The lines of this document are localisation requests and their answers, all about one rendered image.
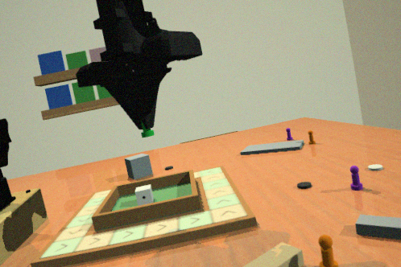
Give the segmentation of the green game pawn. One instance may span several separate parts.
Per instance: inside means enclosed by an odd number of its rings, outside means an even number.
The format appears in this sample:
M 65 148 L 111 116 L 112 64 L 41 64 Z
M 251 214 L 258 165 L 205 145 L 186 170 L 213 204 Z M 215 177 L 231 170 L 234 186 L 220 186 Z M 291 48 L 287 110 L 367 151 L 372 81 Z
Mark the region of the green game pawn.
M 142 128 L 143 128 L 143 132 L 141 133 L 142 138 L 146 138 L 146 137 L 150 137 L 150 136 L 154 135 L 154 131 L 151 130 L 151 128 L 146 129 L 145 126 L 143 125 L 142 121 L 141 121 L 141 124 L 142 124 Z

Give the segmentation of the purple game pawn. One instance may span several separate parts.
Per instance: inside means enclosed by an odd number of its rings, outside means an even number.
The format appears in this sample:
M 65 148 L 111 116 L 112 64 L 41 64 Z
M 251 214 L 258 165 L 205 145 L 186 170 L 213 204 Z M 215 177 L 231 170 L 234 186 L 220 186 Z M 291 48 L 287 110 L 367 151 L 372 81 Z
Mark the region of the purple game pawn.
M 291 130 L 289 129 L 289 128 L 286 128 L 286 131 L 287 131 L 287 141 L 291 141 L 291 140 L 293 140 L 293 138 L 291 137 Z
M 352 173 L 352 180 L 353 183 L 351 184 L 351 190 L 359 191 L 362 189 L 362 183 L 360 183 L 359 174 L 358 174 L 358 167 L 353 165 L 350 167 L 350 172 Z

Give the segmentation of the white flat disc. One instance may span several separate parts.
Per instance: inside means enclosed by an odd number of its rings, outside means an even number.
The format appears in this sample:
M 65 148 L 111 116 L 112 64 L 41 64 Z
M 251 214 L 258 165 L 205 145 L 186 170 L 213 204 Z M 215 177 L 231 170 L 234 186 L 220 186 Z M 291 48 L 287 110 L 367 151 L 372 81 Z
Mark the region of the white flat disc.
M 368 170 L 372 170 L 372 171 L 382 170 L 382 165 L 379 165 L 379 164 L 369 165 Z

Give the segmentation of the orange game pawn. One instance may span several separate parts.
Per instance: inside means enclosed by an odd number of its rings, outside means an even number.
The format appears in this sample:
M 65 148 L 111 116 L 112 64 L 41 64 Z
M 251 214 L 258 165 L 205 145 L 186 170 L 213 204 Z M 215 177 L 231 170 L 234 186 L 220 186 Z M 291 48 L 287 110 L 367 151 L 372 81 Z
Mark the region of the orange game pawn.
M 309 136 L 309 142 L 308 142 L 308 144 L 309 145 L 315 145 L 316 144 L 316 142 L 313 140 L 313 132 L 311 131 L 311 130 L 309 130 L 308 131 L 308 136 Z
M 318 244 L 320 246 L 322 261 L 319 263 L 320 267 L 338 267 L 337 261 L 333 260 L 332 238 L 328 235 L 323 235 L 319 238 Z

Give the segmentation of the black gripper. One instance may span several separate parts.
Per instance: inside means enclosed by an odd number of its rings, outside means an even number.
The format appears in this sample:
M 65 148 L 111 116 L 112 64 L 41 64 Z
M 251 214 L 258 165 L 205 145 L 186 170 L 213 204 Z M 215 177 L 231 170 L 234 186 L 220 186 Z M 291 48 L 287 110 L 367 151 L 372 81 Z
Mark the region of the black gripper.
M 202 55 L 200 40 L 186 31 L 151 36 L 152 12 L 136 1 L 112 2 L 99 9 L 95 29 L 102 30 L 106 51 L 101 61 L 81 67 L 79 88 L 100 85 L 113 96 L 138 129 L 153 128 L 159 84 L 172 68 L 166 58 L 188 60 Z M 128 64 L 128 65 L 127 65 Z

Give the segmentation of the grey die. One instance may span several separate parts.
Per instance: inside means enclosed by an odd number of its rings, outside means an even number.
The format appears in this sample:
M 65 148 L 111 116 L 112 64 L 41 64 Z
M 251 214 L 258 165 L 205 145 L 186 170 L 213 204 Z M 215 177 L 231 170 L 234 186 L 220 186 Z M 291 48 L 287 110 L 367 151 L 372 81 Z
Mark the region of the grey die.
M 138 206 L 154 203 L 154 195 L 150 184 L 142 187 L 136 187 L 135 195 Z

